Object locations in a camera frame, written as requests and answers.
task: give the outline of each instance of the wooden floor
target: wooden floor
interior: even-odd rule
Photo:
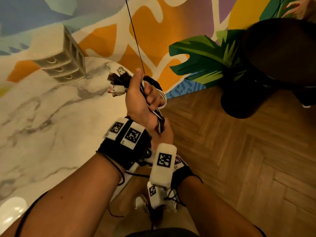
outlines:
[[[235,119],[221,94],[214,87],[168,100],[162,113],[178,154],[267,236],[316,236],[316,108],[279,91],[253,117]]]

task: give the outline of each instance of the beige drawer organizer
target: beige drawer organizer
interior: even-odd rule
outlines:
[[[40,28],[32,38],[30,59],[60,84],[86,76],[84,53],[62,24]]]

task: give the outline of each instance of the black shorts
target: black shorts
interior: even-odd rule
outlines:
[[[263,237],[267,237],[262,230],[260,230],[257,226],[256,228],[260,231]],[[155,229],[155,230],[145,230],[141,232],[136,232],[129,234],[125,237],[174,237],[174,236],[183,236],[183,237],[198,237],[192,231],[182,228],[163,228],[163,229]]]

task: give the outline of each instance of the forearm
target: forearm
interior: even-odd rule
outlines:
[[[24,223],[21,237],[93,236],[120,179],[118,171],[95,154],[39,200]],[[3,237],[13,236],[19,222]]]
[[[178,188],[200,236],[262,237],[260,232],[234,208],[194,176]]]

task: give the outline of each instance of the colorful mural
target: colorful mural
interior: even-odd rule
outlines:
[[[310,1],[0,0],[0,96],[39,69],[27,52],[42,26],[63,23],[87,56],[144,67],[171,98],[212,87],[227,70],[240,78],[244,30],[268,18],[302,19]]]

